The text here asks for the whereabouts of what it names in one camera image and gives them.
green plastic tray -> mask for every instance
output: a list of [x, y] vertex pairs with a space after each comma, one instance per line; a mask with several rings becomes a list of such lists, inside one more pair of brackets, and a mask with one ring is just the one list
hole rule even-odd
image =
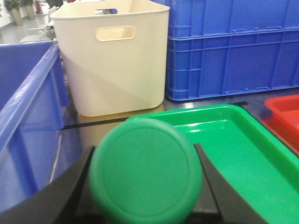
[[166, 121], [200, 143], [239, 195], [270, 224], [299, 220], [299, 160], [245, 110], [234, 105], [133, 116]]

blue plastic crate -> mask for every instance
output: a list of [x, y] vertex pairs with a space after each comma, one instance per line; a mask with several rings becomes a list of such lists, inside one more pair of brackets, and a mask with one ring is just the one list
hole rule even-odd
[[53, 42], [0, 45], [0, 212], [45, 187], [69, 104]]
[[298, 0], [153, 0], [170, 6], [170, 37], [299, 27]]
[[169, 39], [166, 96], [188, 100], [299, 86], [299, 29]]

black holder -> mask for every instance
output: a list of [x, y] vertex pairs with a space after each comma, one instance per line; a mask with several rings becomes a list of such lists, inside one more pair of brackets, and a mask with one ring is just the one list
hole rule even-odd
[[[267, 224], [217, 171], [201, 145], [195, 144], [195, 148], [203, 167], [203, 185], [197, 206], [183, 224]], [[100, 213], [81, 217], [75, 214], [80, 198], [88, 195], [84, 194], [83, 186], [89, 191], [85, 182], [93, 152], [94, 148], [84, 151], [43, 190], [0, 214], [0, 223], [105, 224], [106, 219]]]
[[200, 144], [194, 146], [223, 220], [238, 224], [267, 224], [219, 173], [202, 146]]

green cap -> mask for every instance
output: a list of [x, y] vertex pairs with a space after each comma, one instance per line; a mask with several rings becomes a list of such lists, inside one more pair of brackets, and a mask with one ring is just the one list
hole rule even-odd
[[90, 167], [96, 204], [120, 224], [181, 223], [199, 197], [201, 182], [192, 143], [156, 119], [116, 127], [99, 144]]

white plastic storage bin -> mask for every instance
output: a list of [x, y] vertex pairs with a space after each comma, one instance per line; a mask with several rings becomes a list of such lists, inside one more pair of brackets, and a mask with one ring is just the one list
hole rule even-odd
[[80, 114], [92, 117], [161, 104], [168, 15], [169, 7], [150, 0], [74, 2], [52, 14]]

